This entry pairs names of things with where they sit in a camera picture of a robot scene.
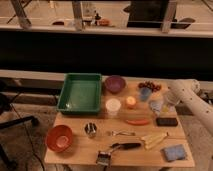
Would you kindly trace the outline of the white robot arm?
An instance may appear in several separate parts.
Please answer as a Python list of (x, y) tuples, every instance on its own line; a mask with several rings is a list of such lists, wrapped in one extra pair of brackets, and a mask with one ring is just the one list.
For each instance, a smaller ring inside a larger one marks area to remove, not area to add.
[(177, 79), (173, 80), (169, 87), (170, 89), (164, 94), (165, 101), (173, 106), (182, 101), (213, 134), (213, 106), (197, 95), (200, 83), (195, 79)]

